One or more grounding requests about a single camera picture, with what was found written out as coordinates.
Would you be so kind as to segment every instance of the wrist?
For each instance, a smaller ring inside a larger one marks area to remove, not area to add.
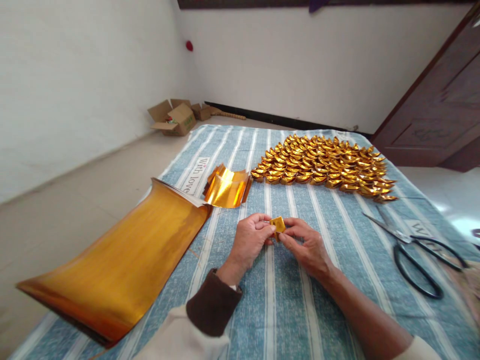
[[[237,261],[228,257],[225,263],[216,271],[218,278],[228,286],[238,286],[247,269]]]
[[[342,275],[342,272],[332,263],[326,264],[325,267],[319,269],[315,274],[315,279],[322,285],[335,283]]]

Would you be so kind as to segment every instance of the black scissor handle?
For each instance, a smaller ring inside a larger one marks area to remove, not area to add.
[[[458,271],[458,272],[461,272],[464,269],[468,268],[469,265],[467,264],[467,262],[455,251],[453,250],[450,246],[444,244],[443,242],[441,241],[438,241],[438,240],[435,240],[435,239],[432,239],[431,237],[425,237],[425,236],[416,236],[416,235],[410,235],[410,237],[413,239],[412,240],[412,243],[415,243],[417,244],[418,246],[420,246],[423,250],[425,250],[426,252],[428,252],[429,254],[432,254],[434,257],[436,257],[438,260],[440,260],[442,263],[448,265],[449,267],[451,267],[452,269]],[[450,262],[448,261],[446,258],[444,258],[442,255],[440,255],[439,253],[433,251],[431,248],[429,248],[427,245],[425,245],[424,243],[422,243],[420,240],[424,240],[424,241],[428,241],[428,242],[432,242],[432,243],[435,243],[437,245],[440,245],[442,248],[448,250],[450,253],[452,253],[457,259],[458,261],[460,262],[461,266],[457,266],[455,265],[453,262]]]
[[[431,287],[434,289],[435,293],[431,293],[430,291],[425,290],[424,288],[420,287],[416,282],[412,280],[412,278],[408,275],[407,271],[404,268],[404,265],[400,261],[400,253],[402,253],[413,266],[415,266],[418,271],[422,273],[422,275],[427,279],[430,283]],[[395,259],[395,264],[400,271],[400,274],[408,281],[410,285],[412,285],[415,289],[421,292],[423,295],[428,296],[432,299],[443,299],[444,291],[440,287],[440,285],[434,280],[433,277],[429,275],[428,272],[405,250],[404,246],[401,243],[397,243],[393,247],[393,258]]]

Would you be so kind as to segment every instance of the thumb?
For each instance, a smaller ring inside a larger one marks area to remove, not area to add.
[[[269,238],[274,234],[276,229],[277,227],[275,225],[265,226],[263,229],[260,230],[261,236],[264,239]]]
[[[283,232],[278,234],[278,238],[280,239],[281,243],[291,251],[291,253],[297,257],[297,255],[300,253],[302,246],[299,245],[293,237],[290,235],[287,235]]]

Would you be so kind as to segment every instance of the hand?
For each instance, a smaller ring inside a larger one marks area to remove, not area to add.
[[[238,285],[245,272],[252,267],[262,246],[272,245],[271,237],[276,229],[270,225],[270,216],[254,213],[238,222],[235,240],[225,264],[216,275],[227,285]]]
[[[320,283],[328,279],[336,268],[325,249],[322,236],[302,219],[289,217],[283,222],[290,227],[278,234],[282,244],[291,251],[306,272]],[[299,244],[292,236],[302,237],[303,244]]]

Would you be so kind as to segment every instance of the pile of gold paper ingots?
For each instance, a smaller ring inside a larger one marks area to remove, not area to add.
[[[384,178],[385,158],[373,151],[373,146],[351,146],[336,136],[333,140],[324,136],[309,139],[294,134],[283,145],[279,142],[275,149],[267,150],[251,176],[259,183],[265,179],[270,184],[325,184],[329,189],[358,193],[384,204],[397,199],[388,195],[396,181]]]

